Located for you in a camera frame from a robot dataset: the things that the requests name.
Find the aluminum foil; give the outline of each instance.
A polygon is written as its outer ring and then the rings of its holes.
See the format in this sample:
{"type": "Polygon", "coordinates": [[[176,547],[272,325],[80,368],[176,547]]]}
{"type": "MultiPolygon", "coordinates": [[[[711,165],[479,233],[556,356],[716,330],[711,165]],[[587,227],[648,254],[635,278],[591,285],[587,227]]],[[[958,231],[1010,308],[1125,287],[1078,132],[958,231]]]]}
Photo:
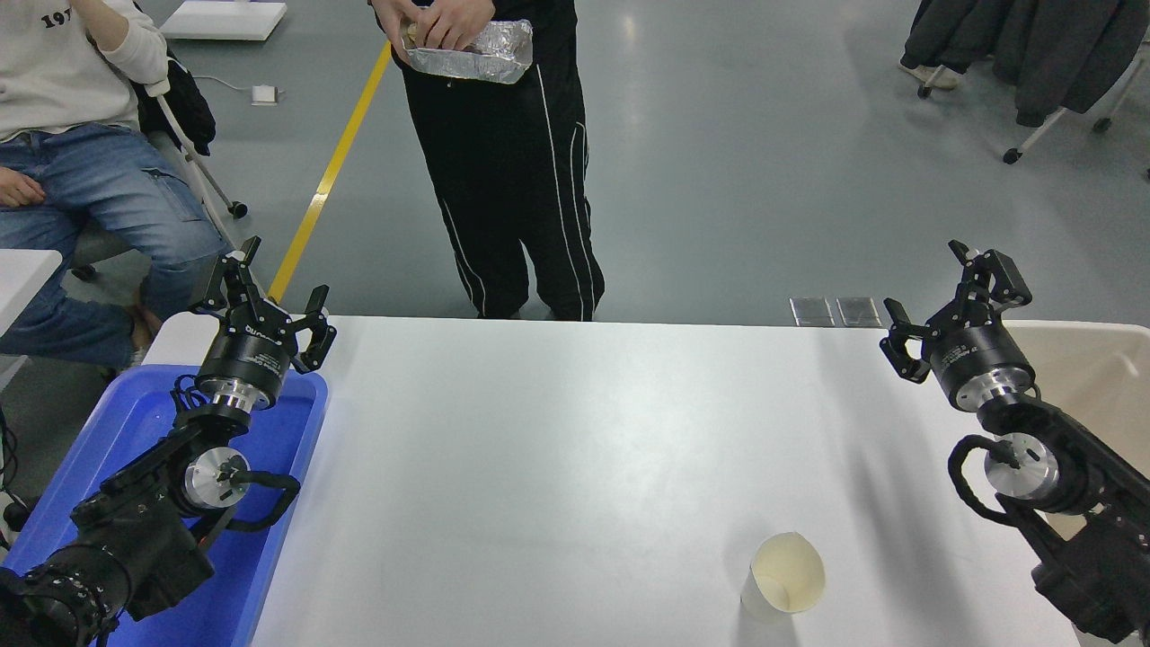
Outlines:
{"type": "Polygon", "coordinates": [[[413,33],[405,26],[404,46],[412,68],[425,74],[512,84],[531,67],[529,21],[492,21],[462,52],[415,47],[413,33]]]}

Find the power adapter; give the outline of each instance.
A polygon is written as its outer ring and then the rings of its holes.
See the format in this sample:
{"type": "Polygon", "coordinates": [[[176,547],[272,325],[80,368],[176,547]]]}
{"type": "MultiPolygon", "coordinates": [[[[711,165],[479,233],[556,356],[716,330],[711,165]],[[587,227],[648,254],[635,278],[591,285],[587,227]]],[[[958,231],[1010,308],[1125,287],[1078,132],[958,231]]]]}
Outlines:
{"type": "Polygon", "coordinates": [[[279,88],[275,85],[253,85],[253,106],[275,106],[279,102],[279,88]]]}

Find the hand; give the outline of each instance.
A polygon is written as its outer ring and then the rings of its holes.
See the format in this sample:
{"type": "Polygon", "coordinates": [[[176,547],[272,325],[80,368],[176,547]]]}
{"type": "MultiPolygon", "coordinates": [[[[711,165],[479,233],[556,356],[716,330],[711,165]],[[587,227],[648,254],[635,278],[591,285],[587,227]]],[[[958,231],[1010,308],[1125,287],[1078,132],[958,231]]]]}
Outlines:
{"type": "Polygon", "coordinates": [[[0,203],[8,207],[38,205],[47,194],[40,183],[10,168],[0,165],[0,203]]]}
{"type": "Polygon", "coordinates": [[[379,17],[379,24],[383,25],[383,31],[388,34],[388,40],[394,47],[396,55],[405,63],[409,63],[411,61],[407,59],[407,49],[404,48],[404,38],[399,26],[404,22],[404,18],[412,22],[417,21],[420,14],[423,13],[422,9],[416,7],[412,0],[367,0],[367,3],[371,5],[371,8],[375,9],[375,15],[379,17]]]}
{"type": "Polygon", "coordinates": [[[494,15],[491,0],[435,0],[415,21],[415,46],[462,49],[475,41],[494,15]]]}

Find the blue bin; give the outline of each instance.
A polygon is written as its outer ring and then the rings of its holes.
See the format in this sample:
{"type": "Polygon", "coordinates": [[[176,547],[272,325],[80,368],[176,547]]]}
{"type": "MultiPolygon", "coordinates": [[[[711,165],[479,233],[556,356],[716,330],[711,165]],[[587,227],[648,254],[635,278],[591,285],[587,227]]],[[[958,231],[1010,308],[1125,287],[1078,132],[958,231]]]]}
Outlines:
{"type": "MultiPolygon", "coordinates": [[[[171,430],[176,379],[198,367],[132,369],[105,392],[63,464],[53,477],[3,565],[18,575],[76,539],[72,508],[171,430]]],[[[328,387],[315,373],[290,373],[276,406],[252,415],[251,431],[230,445],[253,470],[304,477],[320,436],[328,387]]],[[[255,486],[239,503],[237,518],[254,521],[271,509],[279,492],[255,486]]],[[[271,573],[283,547],[292,504],[279,522],[258,533],[224,532],[208,550],[215,576],[172,609],[137,623],[124,614],[110,647],[245,647],[255,633],[271,573]]]]}

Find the silver metal joint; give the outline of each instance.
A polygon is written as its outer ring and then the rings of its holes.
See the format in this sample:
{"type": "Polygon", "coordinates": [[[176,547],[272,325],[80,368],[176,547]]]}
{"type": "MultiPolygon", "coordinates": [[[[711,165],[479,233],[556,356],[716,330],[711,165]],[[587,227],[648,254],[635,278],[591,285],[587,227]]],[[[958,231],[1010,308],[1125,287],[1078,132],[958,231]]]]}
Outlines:
{"type": "Polygon", "coordinates": [[[244,414],[268,408],[267,394],[235,378],[204,380],[199,388],[212,396],[212,405],[239,409],[244,414]]]}
{"type": "Polygon", "coordinates": [[[1003,367],[963,385],[954,402],[963,411],[974,414],[987,402],[1032,387],[1030,375],[1017,367],[1003,367]]]}
{"type": "Polygon", "coordinates": [[[184,470],[184,494],[200,508],[230,508],[244,499],[248,487],[248,484],[232,484],[230,477],[247,469],[247,460],[235,449],[209,449],[184,470]]]}
{"type": "Polygon", "coordinates": [[[983,464],[987,480],[999,494],[1034,501],[1045,499],[1058,487],[1058,460],[1042,441],[1029,434],[1006,434],[1000,440],[1010,444],[1019,468],[1015,470],[987,455],[983,464]]]}

